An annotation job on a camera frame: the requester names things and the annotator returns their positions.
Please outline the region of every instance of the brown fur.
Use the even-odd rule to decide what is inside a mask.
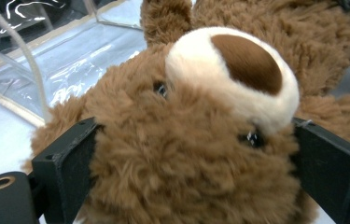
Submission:
[[[265,49],[250,40],[233,35],[215,35],[212,43],[220,51],[233,79],[271,95],[280,91],[280,69]]]
[[[145,0],[148,49],[52,109],[53,121],[35,133],[34,154],[80,119],[104,126],[91,162],[96,183],[80,213],[86,223],[311,223],[314,203],[291,174],[292,127],[265,136],[263,148],[239,142],[256,127],[214,92],[170,82],[165,57],[194,28],[255,35],[294,70],[297,116],[350,141],[350,96],[326,96],[349,65],[350,14],[330,0],[200,0],[190,9],[189,0]],[[166,98],[156,83],[165,84]]]

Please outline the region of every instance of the fluffy plush fur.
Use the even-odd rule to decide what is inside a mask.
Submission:
[[[141,22],[148,48],[110,67],[82,97],[55,106],[52,122],[37,130],[32,142],[37,154],[78,120],[96,117],[103,126],[91,162],[95,184],[80,217],[86,223],[311,223],[315,206],[291,174],[295,167],[289,156],[298,145],[288,123],[299,90],[296,116],[350,141],[350,96],[327,96],[350,64],[350,13],[330,0],[199,0],[193,9],[189,0],[145,0]],[[203,84],[204,78],[214,77],[203,63],[181,70],[189,60],[195,62],[194,51],[192,45],[189,51],[177,50],[176,44],[187,32],[212,26],[268,43],[278,58],[260,45],[252,54],[266,50],[273,58],[266,62],[276,63],[269,65],[270,76],[294,79],[291,71],[275,70],[283,58],[298,87],[285,81],[266,87],[234,78],[232,70],[239,70],[231,69],[222,51],[227,42],[219,40],[213,41],[215,55],[222,57],[216,68],[223,62],[226,68],[220,78]],[[248,41],[239,43],[250,47]],[[173,66],[174,52],[191,57]],[[240,52],[242,60],[246,51]],[[199,69],[205,76],[195,75]],[[179,78],[178,71],[192,78]],[[224,94],[232,85],[220,83],[224,77],[237,85],[244,107],[239,113],[234,113],[236,101]],[[158,94],[157,87],[165,94]],[[248,109],[259,102],[247,101],[245,92],[280,98],[284,88],[283,97],[290,99],[284,101],[284,121],[263,132],[263,147],[250,146],[242,136],[267,126],[250,119]],[[277,109],[265,110],[275,114]],[[257,118],[263,112],[256,112]]]

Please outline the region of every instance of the teddy bear head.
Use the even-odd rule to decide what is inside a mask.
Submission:
[[[204,28],[107,70],[85,107],[103,129],[85,210],[92,222],[291,223],[299,94],[254,36]]]

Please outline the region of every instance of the teddy bear eye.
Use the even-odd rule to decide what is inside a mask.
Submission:
[[[248,144],[253,148],[260,148],[265,145],[264,138],[259,131],[250,132],[247,135],[238,136],[240,142],[248,142]]]
[[[167,91],[166,91],[165,84],[163,82],[154,83],[154,92],[161,95],[163,98],[166,98]]]

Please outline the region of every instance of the brown nose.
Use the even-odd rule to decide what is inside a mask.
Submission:
[[[280,92],[280,69],[265,49],[237,35],[214,35],[211,40],[220,51],[233,80],[270,95]]]

